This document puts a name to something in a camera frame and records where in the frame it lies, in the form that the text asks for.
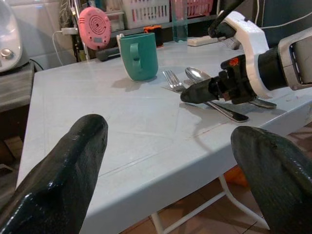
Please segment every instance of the green mug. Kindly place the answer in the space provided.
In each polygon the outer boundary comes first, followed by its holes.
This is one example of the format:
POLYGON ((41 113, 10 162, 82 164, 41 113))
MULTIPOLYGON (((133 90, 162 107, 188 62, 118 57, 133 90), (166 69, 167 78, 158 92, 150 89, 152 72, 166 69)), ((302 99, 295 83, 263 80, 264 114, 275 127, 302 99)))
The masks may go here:
POLYGON ((158 71, 154 33, 142 33, 120 38, 120 54, 133 81, 153 79, 158 71))

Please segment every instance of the white appliance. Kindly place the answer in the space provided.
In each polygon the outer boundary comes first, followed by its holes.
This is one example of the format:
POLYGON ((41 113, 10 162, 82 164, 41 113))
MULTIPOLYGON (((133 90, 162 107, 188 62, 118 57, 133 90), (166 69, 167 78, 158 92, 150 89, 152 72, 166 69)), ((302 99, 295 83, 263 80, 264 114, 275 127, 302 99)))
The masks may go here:
POLYGON ((5 0, 0 0, 0 73, 20 67, 28 61, 13 11, 5 0))

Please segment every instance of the mug handle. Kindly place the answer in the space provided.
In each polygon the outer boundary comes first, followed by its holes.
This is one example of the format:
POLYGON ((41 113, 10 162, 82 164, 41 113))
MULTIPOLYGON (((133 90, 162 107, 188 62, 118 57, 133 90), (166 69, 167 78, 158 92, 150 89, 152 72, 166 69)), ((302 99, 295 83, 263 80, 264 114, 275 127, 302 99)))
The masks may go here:
POLYGON ((130 45, 130 55, 132 58, 132 65, 138 72, 142 71, 140 54, 138 53, 138 43, 130 45))

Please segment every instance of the pink basket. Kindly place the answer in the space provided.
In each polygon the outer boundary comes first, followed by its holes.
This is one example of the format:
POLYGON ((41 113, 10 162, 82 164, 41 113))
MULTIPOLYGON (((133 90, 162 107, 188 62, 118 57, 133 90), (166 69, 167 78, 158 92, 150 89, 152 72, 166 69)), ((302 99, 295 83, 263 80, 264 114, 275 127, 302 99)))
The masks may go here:
POLYGON ((213 9, 214 0, 187 0, 187 17, 208 16, 213 9))

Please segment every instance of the fork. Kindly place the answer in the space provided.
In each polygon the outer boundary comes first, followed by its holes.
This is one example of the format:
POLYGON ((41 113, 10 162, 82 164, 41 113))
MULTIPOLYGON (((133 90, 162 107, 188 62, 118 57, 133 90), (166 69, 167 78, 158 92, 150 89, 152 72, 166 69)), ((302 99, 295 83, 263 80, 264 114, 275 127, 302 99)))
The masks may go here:
MULTIPOLYGON (((184 90, 186 90, 185 86, 181 83, 181 81, 179 81, 179 79, 176 77, 176 75, 171 71, 163 71, 162 72, 170 86, 170 88, 176 92, 176 93, 182 93, 184 90)), ((216 109, 217 111, 219 111, 221 114, 225 115, 226 117, 228 117, 229 119, 238 122, 238 123, 242 123, 242 122, 246 122, 249 118, 248 116, 242 115, 240 113, 231 111, 227 108, 224 108, 223 106, 219 106, 218 104, 215 104, 212 101, 208 101, 204 103, 207 106, 213 107, 214 109, 216 109)))

